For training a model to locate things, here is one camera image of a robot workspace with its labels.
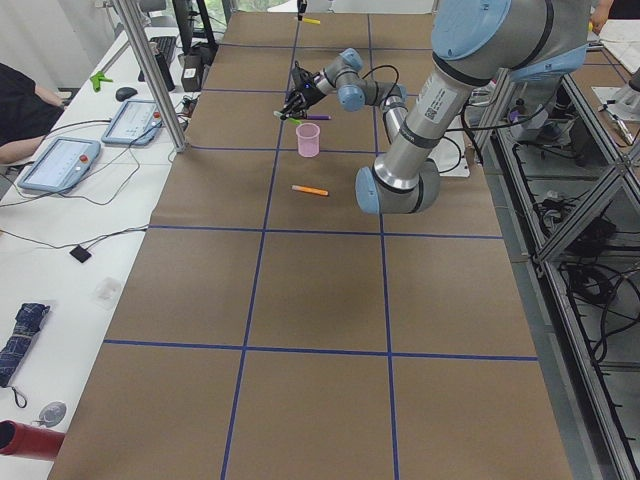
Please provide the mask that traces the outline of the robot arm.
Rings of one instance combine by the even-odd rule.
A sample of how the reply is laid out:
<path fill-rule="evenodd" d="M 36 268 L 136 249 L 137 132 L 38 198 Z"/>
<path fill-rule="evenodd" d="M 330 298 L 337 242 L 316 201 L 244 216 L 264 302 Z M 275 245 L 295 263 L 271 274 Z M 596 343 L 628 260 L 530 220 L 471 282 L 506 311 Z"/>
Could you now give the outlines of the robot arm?
<path fill-rule="evenodd" d="M 588 1 L 444 1 L 431 34 L 434 70 L 408 108 L 397 83 L 360 76 L 362 59 L 349 48 L 316 73 L 300 66 L 281 120 L 303 118 L 327 95 L 342 108 L 381 109 L 388 151 L 355 181 L 356 198 L 369 214 L 412 214 L 430 207 L 440 174 L 430 152 L 460 113 L 473 90 L 506 69 L 513 81 L 556 79 L 579 68 L 586 56 Z"/>

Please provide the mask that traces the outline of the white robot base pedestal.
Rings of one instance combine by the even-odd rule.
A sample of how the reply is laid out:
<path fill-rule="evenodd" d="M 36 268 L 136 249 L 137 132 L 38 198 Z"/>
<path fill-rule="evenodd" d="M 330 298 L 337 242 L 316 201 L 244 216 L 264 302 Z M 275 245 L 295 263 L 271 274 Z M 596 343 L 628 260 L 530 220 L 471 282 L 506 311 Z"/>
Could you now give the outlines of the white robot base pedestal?
<path fill-rule="evenodd" d="M 450 178 L 468 178 L 470 168 L 465 156 L 465 137 L 460 131 L 448 132 L 431 151 L 439 174 Z"/>

